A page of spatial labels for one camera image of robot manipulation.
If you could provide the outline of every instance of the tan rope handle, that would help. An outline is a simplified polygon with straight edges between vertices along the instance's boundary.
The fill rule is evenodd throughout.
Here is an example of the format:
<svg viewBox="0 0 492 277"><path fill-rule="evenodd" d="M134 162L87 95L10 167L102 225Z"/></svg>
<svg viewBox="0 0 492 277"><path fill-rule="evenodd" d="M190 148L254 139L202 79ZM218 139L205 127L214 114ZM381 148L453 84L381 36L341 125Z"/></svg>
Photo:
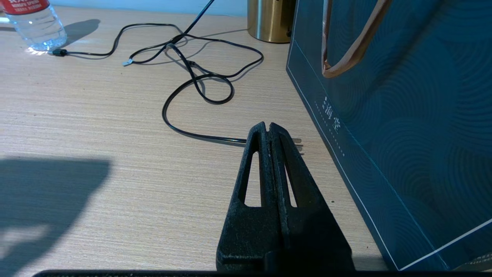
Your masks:
<svg viewBox="0 0 492 277"><path fill-rule="evenodd" d="M328 30L330 29L330 17L332 14L333 0L326 0L323 14L323 41L322 41L322 68L323 76L326 78L336 77L358 64L364 57L369 43L377 31L379 24L383 21L384 15L388 11L392 0L378 0L372 10L369 19L364 25L361 34L355 39L354 43L347 50L345 55L334 66L328 64Z"/></svg>

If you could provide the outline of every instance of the gold cylinder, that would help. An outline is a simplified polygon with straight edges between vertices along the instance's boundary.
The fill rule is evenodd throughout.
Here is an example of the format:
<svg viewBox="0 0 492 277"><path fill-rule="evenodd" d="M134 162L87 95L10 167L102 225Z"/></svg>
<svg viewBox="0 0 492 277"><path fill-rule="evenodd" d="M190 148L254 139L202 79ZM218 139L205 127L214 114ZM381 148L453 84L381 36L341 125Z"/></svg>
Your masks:
<svg viewBox="0 0 492 277"><path fill-rule="evenodd" d="M295 0L248 0L248 33L266 42L290 42L295 7Z"/></svg>

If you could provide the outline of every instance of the black cord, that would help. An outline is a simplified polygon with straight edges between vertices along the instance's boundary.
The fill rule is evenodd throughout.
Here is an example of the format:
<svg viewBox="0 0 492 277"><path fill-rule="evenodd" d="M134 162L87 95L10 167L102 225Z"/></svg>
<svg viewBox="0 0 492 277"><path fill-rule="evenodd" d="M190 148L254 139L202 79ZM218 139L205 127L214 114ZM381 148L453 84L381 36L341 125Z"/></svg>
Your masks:
<svg viewBox="0 0 492 277"><path fill-rule="evenodd" d="M178 132L178 133L180 133L182 135L185 135L185 136L188 136L188 137L192 137L192 138L195 138L195 139L204 139L204 140L208 140L208 141L219 142L219 143L227 143L227 144L245 144L246 143L246 139L243 139L243 138L217 137L217 136L201 135L201 134L195 134L195 133L187 132L187 131L181 130L181 129L175 127L174 125L172 125L169 122L168 118L167 118L167 109L169 108L169 105L171 104L171 101L174 99L174 97L176 97L176 95L178 95L182 90L184 90L186 87L188 87L191 84L193 84L195 86L195 89L198 92L198 94L206 102L208 102L208 103L220 105L220 104L225 104L225 103L229 102L234 97L234 86L232 85L232 82L229 80L229 78L233 78L233 77L238 76L239 74L241 74L247 68L249 68L249 67L251 67L251 66L253 66L255 64L261 63L264 60L263 54L259 50L255 49L253 47L249 47L249 46L246 46L246 45L233 43L233 42L230 42L230 41L227 41L227 40L223 40L223 39L204 38L204 37L198 37L198 36L194 36L194 35L189 35L188 34L189 31L193 28L193 26L195 26L195 24L198 22L198 20L200 20L200 18L202 17L202 15L205 13L205 11L210 7L210 5L213 2L214 2L214 0L210 0L208 2L208 4L202 9L202 11L195 18L195 20L193 20L193 22L191 23L191 25L184 32L181 32L181 30L178 28L178 26L176 26L174 24L161 24L161 23L137 23L137 24L130 24L130 25L127 25L127 26L123 27L120 30L120 32L116 36L115 41L113 43L113 48L109 52L107 52L107 53L72 52L72 51L67 51L65 49L56 49L56 50L52 51L50 54L55 55L55 56L61 56L61 57L67 56L67 55L110 56L110 55L112 55L115 52L116 48L118 47L118 43L120 41L120 37L122 36L123 32L126 29L128 29L128 28L135 27L135 26L171 26L171 27L174 27L174 28L176 28L180 32L179 35L175 36L174 38L172 38L171 40L169 40L167 42L164 42L164 43L161 43L161 44L157 44L157 45L153 45L153 46L149 46L149 47L145 47L145 48L142 48L142 49L136 51L135 53L133 53L133 54L130 55L128 62L124 63L123 65L145 64L145 63L148 63L148 62L152 61L153 59L155 59L162 52L164 52L164 51L166 51L168 49L173 49L176 52L176 54L178 54L178 56L182 60L182 62L184 63L184 66L188 70L191 79L188 80L188 81L186 81L185 83L183 83L173 93L171 93L171 95L167 98L166 102L164 103L164 106L162 107L162 119L164 120L164 122L166 123L166 125L169 128L171 128L172 130L174 130L174 131L176 131L176 132ZM231 75L218 74L218 73L212 72L210 70L207 70L207 69L201 67L196 62L189 61L188 59L186 59L186 57L183 55L183 53L175 46L176 43L178 43L181 39L183 39L185 37L190 37L190 38L199 39L199 40L207 40L207 41L216 41L216 42L227 43L227 44L230 44L230 45L239 47L239 48L243 48L243 49L248 49L248 50L254 51L254 52L256 52L256 53L258 53L260 55L260 58L258 58L257 60L255 60L255 61L253 61L253 62L251 62L251 63L249 63L247 65L245 65L243 68L241 68L239 71L237 71L234 74L231 74ZM137 56L138 54L140 54L140 53L142 53L142 52L144 52L146 50L154 49L154 48L158 48L158 47L160 47L159 51L157 51L157 53L155 55L153 55L152 57L150 57L150 58L148 58L148 59L146 59L144 61L134 61L133 60L133 58L135 56ZM200 71L204 72L205 74L203 74L203 75L195 75L195 73L193 72L193 68L197 68ZM198 81L201 80L201 79L206 79L206 78L220 79L223 82L225 82L226 84L228 84L229 87L230 87L230 89L231 89L229 95L226 98L224 98L223 100L212 100L212 99L206 97L205 94L200 89L200 87L198 86Z"/></svg>

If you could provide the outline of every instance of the wood grain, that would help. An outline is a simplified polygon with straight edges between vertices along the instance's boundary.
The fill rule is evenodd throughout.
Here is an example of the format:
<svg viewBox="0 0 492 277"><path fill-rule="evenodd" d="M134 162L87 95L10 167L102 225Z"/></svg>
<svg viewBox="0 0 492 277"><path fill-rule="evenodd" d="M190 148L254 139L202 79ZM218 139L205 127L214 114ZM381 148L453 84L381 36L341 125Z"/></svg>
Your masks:
<svg viewBox="0 0 492 277"><path fill-rule="evenodd" d="M194 18L140 11L56 10L66 26L100 20L95 32L66 47L90 52L108 51L127 24L174 23L185 29ZM207 104L193 88L186 89L171 104L171 122L192 132L240 138L260 121L285 127L292 137L303 140L303 158L352 247L357 269L385 269L285 72L288 44L258 41L245 29L246 18L227 16L204 16L195 26L193 35L255 47L265 61L234 82L234 99L225 105ZM91 192L66 231L52 238L52 245L41 249L43 238L30 242L33 247L40 245L39 255L26 259L26 264L0 264L0 270L12 272L18 267L17 276L31 276L44 269L215 269L215 249L243 149L187 138L164 124L160 113L165 99L189 79L170 58L161 55L157 65L121 66L134 51L176 34L166 27L135 28L123 34L114 55L88 60L35 55L15 32L0 31L2 158L111 162L107 178ZM202 41L190 40L180 49L187 56L196 54L191 60L221 73L235 72L256 58L254 53L220 43L203 46ZM152 54L144 53L141 59ZM224 84L205 84L213 99L228 93ZM251 182L258 182L258 176L252 174ZM56 191L50 194L55 200L72 197ZM258 194L248 191L252 198ZM32 205L12 207L8 196L1 201L1 221L29 226ZM36 207L37 212L59 212ZM17 210L17 216L9 217L7 210ZM12 251L22 254L22 244Z"/></svg>

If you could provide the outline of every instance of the water bottle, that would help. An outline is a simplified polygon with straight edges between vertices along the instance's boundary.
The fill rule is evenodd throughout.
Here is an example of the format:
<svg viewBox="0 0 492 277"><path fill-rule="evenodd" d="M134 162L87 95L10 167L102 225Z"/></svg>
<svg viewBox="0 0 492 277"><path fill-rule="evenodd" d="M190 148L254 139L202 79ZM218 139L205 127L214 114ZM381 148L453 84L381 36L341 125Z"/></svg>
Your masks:
<svg viewBox="0 0 492 277"><path fill-rule="evenodd" d="M50 51L66 43L66 33L48 0L0 0L10 23L29 47Z"/></svg>

